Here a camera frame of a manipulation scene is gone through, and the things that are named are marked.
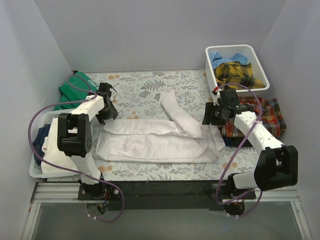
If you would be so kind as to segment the white long sleeve shirt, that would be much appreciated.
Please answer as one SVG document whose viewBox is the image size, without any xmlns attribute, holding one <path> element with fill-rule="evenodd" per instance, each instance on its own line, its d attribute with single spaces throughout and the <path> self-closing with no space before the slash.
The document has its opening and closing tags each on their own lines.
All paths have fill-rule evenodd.
<svg viewBox="0 0 320 240">
<path fill-rule="evenodd" d="M 174 90 L 161 92 L 169 115 L 161 119 L 107 120 L 100 130 L 96 157 L 115 162 L 212 163 L 225 147 L 216 126 L 202 125 L 184 111 Z"/>
</svg>

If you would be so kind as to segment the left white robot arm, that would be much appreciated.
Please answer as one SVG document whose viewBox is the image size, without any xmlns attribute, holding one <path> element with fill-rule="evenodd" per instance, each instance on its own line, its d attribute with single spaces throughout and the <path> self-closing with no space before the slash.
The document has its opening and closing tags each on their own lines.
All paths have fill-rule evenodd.
<svg viewBox="0 0 320 240">
<path fill-rule="evenodd" d="M 89 93 L 88 101 L 81 103 L 70 113 L 62 113 L 57 120 L 57 147 L 75 164 L 81 174 L 80 185 L 86 194 L 95 200 L 106 196 L 106 185 L 102 173 L 96 167 L 91 149 L 93 145 L 91 121 L 96 118 L 101 125 L 115 120 L 118 112 L 111 100 L 115 89 L 109 83 L 99 84 L 97 97 Z"/>
</svg>

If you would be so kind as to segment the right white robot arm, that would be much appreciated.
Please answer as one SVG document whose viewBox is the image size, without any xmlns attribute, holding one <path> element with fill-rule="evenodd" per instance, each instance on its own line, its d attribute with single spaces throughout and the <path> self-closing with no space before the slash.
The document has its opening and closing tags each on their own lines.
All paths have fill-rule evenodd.
<svg viewBox="0 0 320 240">
<path fill-rule="evenodd" d="M 269 191 L 294 186 L 298 182 L 298 151 L 276 139 L 258 120 L 252 106 L 240 103 L 234 89 L 219 92 L 217 102 L 205 105 L 203 125 L 222 126 L 232 122 L 246 135 L 258 154 L 253 171 L 234 173 L 216 189 L 237 199 L 248 190 Z"/>
</svg>

